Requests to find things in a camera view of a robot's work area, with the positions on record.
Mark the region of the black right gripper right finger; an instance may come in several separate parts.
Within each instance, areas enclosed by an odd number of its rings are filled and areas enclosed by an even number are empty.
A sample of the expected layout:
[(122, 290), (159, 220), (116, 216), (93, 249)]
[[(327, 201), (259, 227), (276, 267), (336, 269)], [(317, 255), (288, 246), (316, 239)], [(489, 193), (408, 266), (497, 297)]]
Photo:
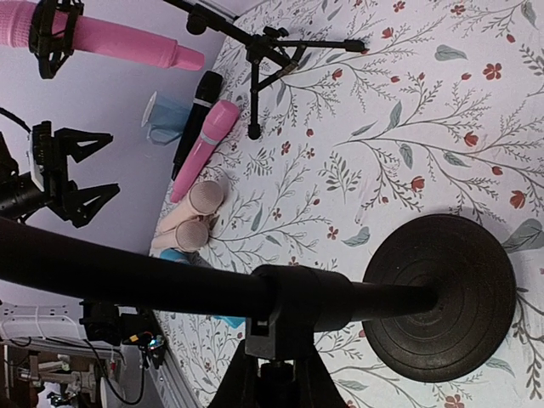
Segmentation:
[(295, 397), (294, 407), (343, 408), (344, 399), (326, 369), (315, 346), (310, 343), (293, 347)]

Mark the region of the black microphone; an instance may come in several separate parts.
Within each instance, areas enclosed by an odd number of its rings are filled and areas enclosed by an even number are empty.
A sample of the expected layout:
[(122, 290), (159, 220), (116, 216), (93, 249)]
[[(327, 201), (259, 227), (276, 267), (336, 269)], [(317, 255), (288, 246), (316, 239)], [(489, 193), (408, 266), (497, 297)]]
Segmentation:
[(173, 158), (171, 180), (176, 179), (195, 144), (208, 112), (218, 100), (222, 83), (223, 77), (214, 71), (206, 71), (199, 81), (189, 117)]

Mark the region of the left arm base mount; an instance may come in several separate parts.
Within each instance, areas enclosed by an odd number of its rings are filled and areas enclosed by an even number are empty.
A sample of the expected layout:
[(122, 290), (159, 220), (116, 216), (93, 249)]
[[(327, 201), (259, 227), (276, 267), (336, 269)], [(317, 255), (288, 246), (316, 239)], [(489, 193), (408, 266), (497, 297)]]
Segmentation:
[(150, 352), (166, 346), (165, 337), (150, 309), (136, 308), (134, 313), (126, 313), (114, 303), (90, 300), (82, 300), (80, 305), (82, 318), (79, 322), (88, 341), (102, 341), (112, 346), (139, 346)]

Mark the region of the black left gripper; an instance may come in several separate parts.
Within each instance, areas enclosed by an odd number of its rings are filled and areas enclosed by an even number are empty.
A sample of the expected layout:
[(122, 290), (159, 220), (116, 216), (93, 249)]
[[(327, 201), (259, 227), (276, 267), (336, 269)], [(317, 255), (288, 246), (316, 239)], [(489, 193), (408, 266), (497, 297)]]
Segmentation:
[(79, 163), (113, 141), (110, 133), (92, 133), (76, 129), (54, 131), (49, 121), (37, 124), (41, 131), (41, 163), (45, 191), (41, 192), (31, 181), (31, 209), (29, 218), (42, 208), (49, 208), (63, 221), (70, 221), (75, 228), (88, 225), (102, 207), (120, 193), (118, 184), (79, 189), (69, 180), (68, 158)]

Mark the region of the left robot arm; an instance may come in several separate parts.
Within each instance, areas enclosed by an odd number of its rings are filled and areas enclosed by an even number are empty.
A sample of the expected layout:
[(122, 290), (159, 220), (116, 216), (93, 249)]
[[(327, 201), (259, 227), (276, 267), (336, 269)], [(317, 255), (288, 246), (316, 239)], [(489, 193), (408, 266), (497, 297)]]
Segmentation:
[(118, 184), (79, 188), (69, 178), (69, 160), (82, 162), (113, 141), (109, 133), (90, 133), (63, 127), (54, 131), (50, 121), (29, 133), (30, 171), (21, 173), (17, 161), (1, 140), (1, 216), (25, 223), (48, 208), (76, 228), (90, 223), (120, 191)]

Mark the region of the beige microphone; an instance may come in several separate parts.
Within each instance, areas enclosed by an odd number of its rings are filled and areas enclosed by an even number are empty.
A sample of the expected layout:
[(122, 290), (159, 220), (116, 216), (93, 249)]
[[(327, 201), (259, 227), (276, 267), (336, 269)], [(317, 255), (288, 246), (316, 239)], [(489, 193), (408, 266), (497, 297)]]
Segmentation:
[(177, 248), (182, 252), (195, 252), (209, 240), (209, 229), (202, 221), (184, 221), (176, 228), (156, 236), (151, 242), (153, 249)]
[(193, 218), (214, 214), (224, 201), (222, 186), (206, 180), (194, 184), (185, 195), (158, 224), (158, 230), (163, 233), (175, 229), (179, 224)]

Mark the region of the black straight stand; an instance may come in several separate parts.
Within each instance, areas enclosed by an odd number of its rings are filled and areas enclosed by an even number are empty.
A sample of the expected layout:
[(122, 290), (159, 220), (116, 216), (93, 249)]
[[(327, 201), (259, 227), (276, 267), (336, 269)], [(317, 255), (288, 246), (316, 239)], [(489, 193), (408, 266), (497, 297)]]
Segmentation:
[(317, 332), (363, 324), (379, 359), (403, 377), (442, 383), (483, 365), (516, 308), (513, 266), (500, 242), (466, 218), (431, 214), (395, 230), (364, 279), (306, 266), (251, 274), (150, 258), (1, 222), (4, 280), (74, 298), (246, 319), (246, 353), (293, 360)]

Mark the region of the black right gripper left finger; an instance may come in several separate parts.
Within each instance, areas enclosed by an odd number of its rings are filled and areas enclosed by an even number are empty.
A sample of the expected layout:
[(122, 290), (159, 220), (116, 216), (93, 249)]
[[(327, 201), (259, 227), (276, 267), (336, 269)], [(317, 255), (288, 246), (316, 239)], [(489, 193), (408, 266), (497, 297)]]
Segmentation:
[(229, 363), (210, 408), (257, 408), (258, 359), (246, 354), (242, 340)]

